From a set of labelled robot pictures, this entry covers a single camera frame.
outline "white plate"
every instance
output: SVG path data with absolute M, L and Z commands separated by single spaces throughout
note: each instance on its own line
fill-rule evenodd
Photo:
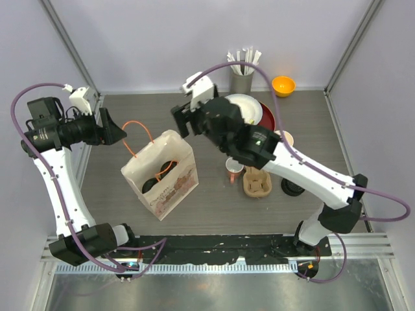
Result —
M 225 97 L 231 104 L 239 106 L 242 118 L 247 124 L 258 124 L 262 119 L 261 104 L 252 96 L 245 94 L 232 94 Z

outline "small orange bowl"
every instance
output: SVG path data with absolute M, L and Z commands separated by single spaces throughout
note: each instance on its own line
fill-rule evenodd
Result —
M 272 87 L 278 97 L 287 97 L 296 89 L 296 82 L 287 76 L 277 76 L 272 81 Z

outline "paper bag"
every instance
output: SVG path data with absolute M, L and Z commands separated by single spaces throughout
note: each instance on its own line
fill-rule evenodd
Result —
M 178 162 L 177 166 L 143 194 L 143 184 L 154 178 L 164 163 L 172 160 Z M 141 149 L 121 173 L 141 203 L 159 220 L 163 220 L 199 184 L 193 149 L 172 130 L 162 133 Z

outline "gray table surface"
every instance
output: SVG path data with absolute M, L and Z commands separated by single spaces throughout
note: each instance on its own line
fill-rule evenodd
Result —
M 267 92 L 252 96 L 272 107 Z M 279 100 L 285 129 L 294 137 L 295 147 L 323 165 L 347 174 L 335 129 L 322 91 L 297 91 Z M 143 122 L 154 137 L 168 129 L 176 130 L 170 109 L 186 103 L 181 94 L 107 96 L 104 107 L 122 126 L 126 121 Z M 137 152 L 148 143 L 138 125 L 126 128 L 128 143 Z M 203 136 L 189 136 L 193 147 L 199 185 L 162 222 L 138 200 L 120 169 L 131 158 L 120 142 L 93 147 L 82 194 L 97 223 L 127 223 L 137 235 L 203 235 L 294 233 L 301 220 L 312 215 L 321 201 L 309 192 L 292 198 L 279 186 L 281 178 L 272 176 L 272 192 L 262 199 L 243 192 L 242 178 L 234 185 L 225 171 L 226 155 Z M 355 232 L 366 232 L 359 222 Z

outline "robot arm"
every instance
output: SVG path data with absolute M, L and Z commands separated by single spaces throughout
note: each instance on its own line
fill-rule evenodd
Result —
M 97 125 L 89 104 L 96 101 L 97 96 L 89 87 L 74 90 L 69 99 L 74 109 L 71 119 L 67 118 L 57 98 L 39 98 L 29 102 L 32 127 L 28 125 L 25 135 L 52 167 L 62 188 L 70 222 L 84 247 L 97 257 L 126 244 L 134 234 L 125 224 L 115 227 L 96 224 L 86 208 L 73 173 L 71 145 L 81 141 L 90 145 L 110 145 L 125 138 L 126 133 L 111 120 L 104 108 L 100 109 L 102 126 Z M 23 141 L 21 145 L 38 167 L 52 201 L 58 236 L 58 241 L 49 244 L 52 255 L 74 266 L 82 264 L 87 258 L 74 243 L 51 175 Z
M 273 131 L 245 124 L 239 107 L 219 97 L 216 86 L 207 76 L 202 79 L 190 88 L 188 81 L 183 85 L 187 95 L 195 90 L 197 100 L 171 110 L 181 136 L 189 135 L 189 123 L 195 135 L 204 134 L 221 152 L 241 164 L 277 174 L 318 196 L 324 205 L 296 230 L 295 243 L 299 250 L 313 249 L 330 232 L 349 233 L 361 215 L 362 193 L 342 187 L 299 162 Z M 362 175 L 345 176 L 294 151 L 304 161 L 349 185 L 367 185 Z

